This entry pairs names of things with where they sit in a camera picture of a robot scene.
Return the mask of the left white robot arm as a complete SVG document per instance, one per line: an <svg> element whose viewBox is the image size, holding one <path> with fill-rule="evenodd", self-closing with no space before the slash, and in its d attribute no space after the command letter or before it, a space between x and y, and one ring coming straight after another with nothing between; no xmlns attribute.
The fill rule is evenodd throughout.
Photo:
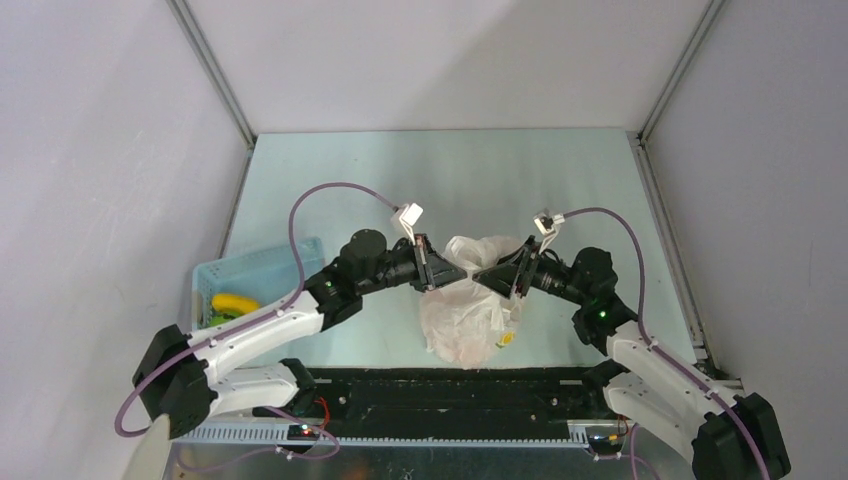
<svg viewBox="0 0 848 480"><path fill-rule="evenodd" d="M466 276L424 234L389 247L382 233L360 230L329 265L277 301L189 333L175 324L161 328L132 377L133 394L150 419L168 417L171 439L240 410L282 407L304 416L315 406L316 390L302 363L283 359L253 367L251 361L348 320L369 294L404 285L428 293Z"/></svg>

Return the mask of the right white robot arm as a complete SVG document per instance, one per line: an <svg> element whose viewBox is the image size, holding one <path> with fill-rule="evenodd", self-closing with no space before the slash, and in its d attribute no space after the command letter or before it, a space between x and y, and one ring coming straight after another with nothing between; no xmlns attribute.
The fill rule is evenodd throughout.
<svg viewBox="0 0 848 480"><path fill-rule="evenodd" d="M581 392L591 416L614 412L635 422L698 479L782 479L791 472L772 405L757 393L734 393L648 334L615 292L609 252L586 247L566 264L528 239L473 280L505 298L535 288L577 305L572 322L580 341L608 358Z"/></svg>

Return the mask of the white plastic bag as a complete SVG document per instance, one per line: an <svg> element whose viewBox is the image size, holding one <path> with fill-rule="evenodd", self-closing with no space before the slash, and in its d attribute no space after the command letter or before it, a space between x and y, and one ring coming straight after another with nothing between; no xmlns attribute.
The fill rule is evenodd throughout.
<svg viewBox="0 0 848 480"><path fill-rule="evenodd" d="M475 282L473 274L493 267L523 244L509 236L452 237L443 256L468 277L424 294L419 319L426 351L461 369L485 366L516 337L524 301L506 299Z"/></svg>

